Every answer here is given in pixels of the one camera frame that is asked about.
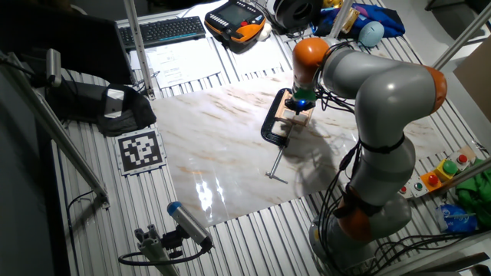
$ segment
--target yellow object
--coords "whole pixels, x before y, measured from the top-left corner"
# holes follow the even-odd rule
[[[433,172],[442,182],[446,182],[447,180],[452,179],[455,175],[455,173],[450,174],[443,169],[443,164],[445,164],[446,161],[447,159],[443,159],[440,164],[438,164],[437,168],[433,170]]]
[[[345,34],[350,32],[351,27],[353,27],[353,24],[359,15],[360,15],[359,11],[355,10],[354,8],[350,8],[350,12],[349,12],[348,16],[346,17],[346,20],[344,21],[344,25],[343,25],[343,28],[341,29],[341,31],[344,32]]]
[[[324,0],[322,8],[340,8],[343,5],[343,0]]]

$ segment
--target red button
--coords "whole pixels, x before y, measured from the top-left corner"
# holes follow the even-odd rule
[[[461,163],[461,164],[464,164],[465,162],[467,162],[467,156],[460,154],[457,161],[459,161],[459,163]]]
[[[439,182],[438,176],[436,176],[436,175],[430,175],[430,176],[428,176],[428,182],[430,183],[430,185],[436,186],[438,184],[438,182]]]

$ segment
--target green button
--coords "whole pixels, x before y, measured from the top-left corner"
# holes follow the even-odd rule
[[[414,184],[414,188],[416,188],[416,190],[420,191],[423,189],[423,184],[418,182],[418,183]]]
[[[447,160],[443,163],[443,171],[450,175],[455,174],[457,172],[457,164],[453,161]]]

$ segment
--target green cloth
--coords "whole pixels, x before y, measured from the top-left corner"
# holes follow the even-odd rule
[[[482,162],[476,159],[474,166]],[[491,228],[491,169],[460,183],[456,187],[456,194],[466,212],[476,213],[481,226]]]

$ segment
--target blue ball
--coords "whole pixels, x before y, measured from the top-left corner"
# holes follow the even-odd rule
[[[378,21],[372,21],[366,24],[360,31],[358,42],[365,47],[375,47],[384,36],[384,26]]]

